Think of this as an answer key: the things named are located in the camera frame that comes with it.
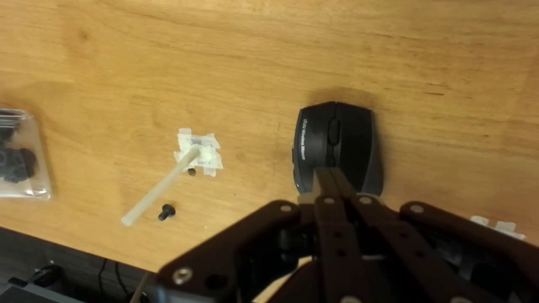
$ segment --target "table surface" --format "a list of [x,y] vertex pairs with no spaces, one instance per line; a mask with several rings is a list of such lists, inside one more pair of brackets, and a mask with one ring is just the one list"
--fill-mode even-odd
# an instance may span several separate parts
[[[0,225],[157,271],[273,198],[297,198],[299,109],[378,114],[386,190],[514,220],[539,242],[539,3],[534,0],[0,1],[0,99],[32,111],[51,202],[2,200]],[[216,133],[224,170],[182,176],[179,127]],[[177,217],[159,222],[164,202]]]

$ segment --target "small black screw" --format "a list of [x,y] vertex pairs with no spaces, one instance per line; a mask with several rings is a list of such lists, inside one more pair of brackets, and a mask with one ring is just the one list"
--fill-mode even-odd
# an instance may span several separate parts
[[159,220],[167,220],[169,217],[176,215],[176,208],[170,203],[164,203],[162,213],[159,213]]

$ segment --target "transparent plastic stick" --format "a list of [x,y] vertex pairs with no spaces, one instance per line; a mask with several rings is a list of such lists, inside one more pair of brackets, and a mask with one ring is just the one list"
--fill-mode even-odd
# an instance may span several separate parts
[[191,148],[187,154],[162,178],[140,202],[122,217],[123,225],[133,225],[135,220],[172,185],[172,181],[201,154],[199,148]]

